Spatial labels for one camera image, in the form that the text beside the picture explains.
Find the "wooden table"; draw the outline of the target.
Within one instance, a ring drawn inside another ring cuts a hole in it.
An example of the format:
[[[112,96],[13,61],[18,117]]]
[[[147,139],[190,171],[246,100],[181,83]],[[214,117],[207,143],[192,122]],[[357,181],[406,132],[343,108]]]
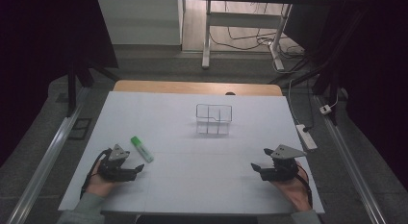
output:
[[[114,91],[211,95],[282,96],[277,85],[120,80]]]

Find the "clear acrylic organizer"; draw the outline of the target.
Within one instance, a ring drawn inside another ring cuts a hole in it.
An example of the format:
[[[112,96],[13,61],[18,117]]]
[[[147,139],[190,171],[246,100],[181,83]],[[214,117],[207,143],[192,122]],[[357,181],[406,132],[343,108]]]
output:
[[[229,105],[197,104],[196,131],[204,135],[228,135],[232,111]]]

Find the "black stand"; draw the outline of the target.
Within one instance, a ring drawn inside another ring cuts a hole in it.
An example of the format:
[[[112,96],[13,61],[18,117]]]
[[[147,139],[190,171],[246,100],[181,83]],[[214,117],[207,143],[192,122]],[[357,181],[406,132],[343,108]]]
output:
[[[318,76],[312,92],[321,95],[329,87],[329,103],[336,104],[341,56],[366,12],[367,7],[362,5],[293,5],[286,30],[289,31],[289,37],[306,45],[306,54],[288,73],[272,79],[269,84],[288,88],[290,83],[282,84],[282,81],[312,62],[314,68],[295,78],[291,85],[295,86]]]
[[[94,69],[115,83],[120,78],[111,72],[107,67],[94,62],[90,59],[74,58],[67,69],[68,78],[68,110],[67,117],[71,117],[78,108],[79,99],[77,98],[76,82],[79,81],[83,87],[91,87],[94,83],[90,71]]]

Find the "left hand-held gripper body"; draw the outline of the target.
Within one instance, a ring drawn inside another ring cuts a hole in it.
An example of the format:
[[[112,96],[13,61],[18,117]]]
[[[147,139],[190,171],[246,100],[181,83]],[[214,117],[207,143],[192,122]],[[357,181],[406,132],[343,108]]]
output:
[[[125,163],[123,159],[125,153],[130,153],[116,144],[114,148],[107,150],[106,156],[102,159],[98,173],[100,176],[111,182],[129,182],[134,181],[137,177],[135,169],[124,169],[122,165]]]

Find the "person's left hand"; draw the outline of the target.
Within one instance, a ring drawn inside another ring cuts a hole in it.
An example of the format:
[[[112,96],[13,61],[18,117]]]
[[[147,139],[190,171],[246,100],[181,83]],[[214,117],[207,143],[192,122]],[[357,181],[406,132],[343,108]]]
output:
[[[110,192],[118,186],[117,182],[110,182],[104,180],[98,174],[98,167],[100,162],[97,162],[96,166],[93,168],[90,179],[89,185],[86,188],[87,193],[92,193],[100,197],[107,197]]]

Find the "aluminium floor rail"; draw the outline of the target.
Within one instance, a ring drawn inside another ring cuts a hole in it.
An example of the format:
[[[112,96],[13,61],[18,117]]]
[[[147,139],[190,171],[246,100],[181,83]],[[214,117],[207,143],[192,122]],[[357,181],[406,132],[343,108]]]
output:
[[[326,129],[335,143],[340,158],[344,163],[344,167],[370,218],[370,222],[372,224],[388,224],[387,218],[382,212],[372,190],[369,187],[369,184],[364,178],[357,161],[355,161],[354,157],[352,156],[341,130],[331,121],[328,115],[319,113],[319,117],[323,120]]]
[[[68,116],[63,120],[6,224],[24,224],[55,164],[56,159],[64,147],[69,132],[85,105],[89,92],[89,87],[82,87],[79,90],[76,97],[77,107],[73,110],[71,116]]]

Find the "green highlighter marker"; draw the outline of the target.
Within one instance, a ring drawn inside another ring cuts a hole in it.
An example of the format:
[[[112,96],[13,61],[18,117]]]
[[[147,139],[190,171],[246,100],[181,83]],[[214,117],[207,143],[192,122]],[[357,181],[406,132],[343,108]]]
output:
[[[149,150],[144,146],[138,137],[132,137],[131,143],[135,146],[138,152],[147,162],[153,162],[154,156],[149,152]]]

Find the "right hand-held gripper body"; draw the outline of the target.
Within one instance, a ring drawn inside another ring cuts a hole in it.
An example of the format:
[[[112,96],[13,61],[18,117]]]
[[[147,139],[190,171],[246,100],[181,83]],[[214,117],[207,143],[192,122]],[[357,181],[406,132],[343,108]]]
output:
[[[266,168],[266,172],[260,173],[263,181],[285,182],[293,179],[298,172],[296,158],[304,157],[305,152],[290,146],[280,144],[270,156],[273,168]]]

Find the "white power strip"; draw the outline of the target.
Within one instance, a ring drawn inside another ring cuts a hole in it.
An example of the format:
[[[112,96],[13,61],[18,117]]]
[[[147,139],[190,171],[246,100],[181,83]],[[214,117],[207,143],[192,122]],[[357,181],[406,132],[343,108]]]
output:
[[[305,125],[298,124],[295,126],[295,128],[297,129],[300,138],[302,139],[303,143],[305,144],[308,150],[316,150],[318,148]]]

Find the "person's right hand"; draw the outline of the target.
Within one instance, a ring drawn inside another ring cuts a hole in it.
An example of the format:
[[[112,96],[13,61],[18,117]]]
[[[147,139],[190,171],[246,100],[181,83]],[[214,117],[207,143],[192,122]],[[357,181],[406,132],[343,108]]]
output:
[[[298,168],[296,177],[285,182],[272,182],[272,184],[283,193],[297,212],[306,212],[313,208],[313,200],[307,188],[309,177],[300,162],[296,164]]]

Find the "white table cover sheet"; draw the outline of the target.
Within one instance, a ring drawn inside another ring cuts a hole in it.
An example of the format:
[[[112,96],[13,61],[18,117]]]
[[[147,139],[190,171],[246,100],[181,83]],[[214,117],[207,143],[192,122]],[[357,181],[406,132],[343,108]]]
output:
[[[199,134],[197,104],[231,106],[229,134]],[[140,139],[153,162],[142,157],[132,137]],[[124,167],[144,164],[144,169],[135,181],[110,193],[103,205],[106,212],[258,215],[293,210],[251,167],[272,165],[265,148],[301,146],[283,96],[110,92],[61,210],[77,205],[96,157],[116,144],[130,152]]]

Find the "white metal desk frame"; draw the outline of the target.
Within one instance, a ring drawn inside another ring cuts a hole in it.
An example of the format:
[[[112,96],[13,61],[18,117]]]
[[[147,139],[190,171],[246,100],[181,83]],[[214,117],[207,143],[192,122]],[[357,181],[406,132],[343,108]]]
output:
[[[284,4],[282,12],[275,14],[256,14],[238,12],[212,12],[212,1],[206,1],[205,37],[202,56],[202,68],[208,69],[210,66],[210,29],[212,27],[239,27],[239,28],[259,28],[274,29],[275,37],[268,42],[268,49],[273,58],[274,67],[277,71],[284,70],[284,64],[278,53],[280,38],[282,37],[291,4]]]

